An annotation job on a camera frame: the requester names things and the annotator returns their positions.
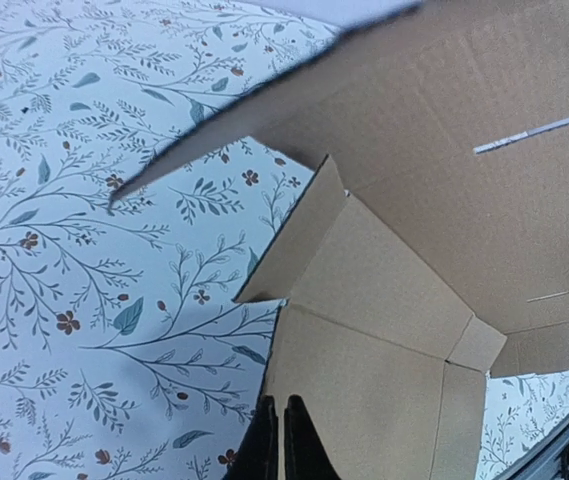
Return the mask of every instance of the floral wallpaper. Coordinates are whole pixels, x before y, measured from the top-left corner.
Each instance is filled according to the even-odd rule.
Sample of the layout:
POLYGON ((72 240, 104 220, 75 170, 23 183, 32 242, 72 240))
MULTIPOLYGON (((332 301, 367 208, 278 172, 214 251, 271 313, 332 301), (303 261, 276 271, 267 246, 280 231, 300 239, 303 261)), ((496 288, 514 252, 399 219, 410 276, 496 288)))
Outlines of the floral wallpaper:
POLYGON ((310 172, 245 139, 109 193, 332 36, 223 1, 0 0, 0 479, 233 462, 278 303, 231 298, 310 172))
POLYGON ((569 371, 488 379, 476 480, 510 467, 569 414, 569 371))

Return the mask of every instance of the botanical pattern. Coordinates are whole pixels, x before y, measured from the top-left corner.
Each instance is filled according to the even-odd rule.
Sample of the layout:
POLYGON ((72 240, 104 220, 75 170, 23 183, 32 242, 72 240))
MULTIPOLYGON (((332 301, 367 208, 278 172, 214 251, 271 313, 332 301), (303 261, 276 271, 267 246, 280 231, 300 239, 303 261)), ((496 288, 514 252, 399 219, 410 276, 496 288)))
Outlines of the botanical pattern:
POLYGON ((522 458, 569 414, 569 371, 488 380, 476 480, 522 458))
POLYGON ((0 479, 233 462, 279 303, 231 299, 310 172, 244 139, 108 198, 332 36, 228 2, 0 0, 0 479))

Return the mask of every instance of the floral paper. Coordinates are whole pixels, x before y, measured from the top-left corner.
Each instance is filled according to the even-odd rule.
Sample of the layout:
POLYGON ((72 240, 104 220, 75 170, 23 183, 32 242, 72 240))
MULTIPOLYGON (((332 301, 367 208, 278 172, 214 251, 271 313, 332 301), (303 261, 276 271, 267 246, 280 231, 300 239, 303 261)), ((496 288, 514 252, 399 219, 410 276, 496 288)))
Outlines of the floral paper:
POLYGON ((241 4, 0 0, 0 479, 232 464, 278 303, 231 298, 310 172, 246 139, 108 196, 332 36, 241 4))

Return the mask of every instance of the cardboard edge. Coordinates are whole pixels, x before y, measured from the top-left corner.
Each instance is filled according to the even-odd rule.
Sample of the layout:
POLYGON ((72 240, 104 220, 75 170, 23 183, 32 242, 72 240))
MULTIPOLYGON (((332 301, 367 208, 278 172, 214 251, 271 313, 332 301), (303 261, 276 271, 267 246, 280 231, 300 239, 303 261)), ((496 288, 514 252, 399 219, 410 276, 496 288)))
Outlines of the cardboard edge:
POLYGON ((280 322, 286 320, 290 308, 290 305, 284 303, 277 308, 277 315, 275 316, 275 323, 273 325, 273 334, 271 335, 271 343, 268 347, 268 356, 266 358, 266 365, 264 366, 264 373, 262 374, 262 383, 260 384, 260 388, 257 391, 256 404, 259 402, 260 398, 266 394, 266 388, 272 378, 268 376, 269 370, 273 371, 277 366, 277 359, 273 357, 273 352, 276 349, 275 343, 278 339, 277 328, 279 327, 280 322))
POLYGON ((324 241, 324 237, 326 236, 326 233, 328 233, 330 226, 332 226, 335 219, 337 218, 337 215, 344 207, 344 204, 346 202, 346 196, 347 195, 344 192, 344 186, 339 177, 339 172, 337 172, 337 165, 335 161, 332 159, 332 157, 329 154, 327 154, 324 157, 319 168, 313 173, 313 176, 311 177, 310 181, 304 188, 302 194, 298 197, 298 200, 293 206, 290 214, 285 219, 284 223, 282 224, 278 232, 275 234, 275 236, 271 239, 268 246, 264 250, 264 253, 257 261, 255 268, 248 275, 242 286, 239 288, 238 293, 233 297, 232 301, 235 303, 252 303, 264 300, 274 300, 277 298, 286 298, 290 293, 291 289, 293 288, 295 281, 299 279, 299 277, 302 275, 302 273, 304 272, 304 270, 306 269, 312 258, 315 256, 317 250, 324 241), (319 181, 321 180, 326 180, 328 185, 325 186, 318 185, 319 181), (269 271, 268 270, 269 266, 267 265, 267 263, 273 258, 284 257, 285 255, 287 255, 287 251, 289 251, 289 248, 287 247, 290 245, 290 243, 283 244, 284 242, 286 242, 285 239, 283 240, 283 237, 287 229, 292 228, 291 223, 296 221, 297 218, 296 215, 298 215, 299 211, 304 208, 313 207, 311 203, 313 203, 314 199, 310 198, 310 194, 312 193, 312 189, 314 187, 320 189, 324 187, 325 190, 324 192, 322 191, 318 192, 320 196, 324 196, 325 193, 332 193, 333 195, 339 194, 342 198, 342 202, 341 205, 336 205, 336 208, 333 211, 329 212, 330 214, 332 214, 332 218, 327 218, 327 223, 329 225, 328 228, 326 228, 326 230, 322 232, 321 238, 319 238, 316 241, 316 244, 314 245, 307 244, 310 247, 309 254, 306 255, 308 258, 303 259, 303 265, 301 266, 301 268, 299 268, 299 271, 295 273, 294 275, 295 278, 289 280, 288 282, 284 281, 284 283, 282 283, 280 281, 281 279, 280 272, 269 271), (260 292, 267 291, 268 294, 266 296, 264 296, 262 293, 257 295, 255 293, 251 293, 251 287, 253 286, 252 285, 253 282, 258 282, 258 280, 255 280, 258 274, 262 274, 266 277, 266 281, 264 281, 264 278, 259 280, 260 292))

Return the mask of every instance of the cardboard box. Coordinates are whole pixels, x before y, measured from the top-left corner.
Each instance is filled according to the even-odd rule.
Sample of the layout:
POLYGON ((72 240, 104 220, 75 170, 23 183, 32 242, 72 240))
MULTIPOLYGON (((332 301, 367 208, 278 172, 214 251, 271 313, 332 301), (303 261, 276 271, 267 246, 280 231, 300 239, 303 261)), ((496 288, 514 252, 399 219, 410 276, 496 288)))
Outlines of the cardboard box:
POLYGON ((263 391, 302 395, 343 478, 472 478, 506 337, 345 194, 330 157, 237 301, 276 298, 263 391))
POLYGON ((567 118, 568 0, 443 0, 236 102, 140 181, 248 134, 315 169, 238 296, 289 299, 265 392, 304 397, 345 479, 472 479, 484 373, 569 369, 567 118))

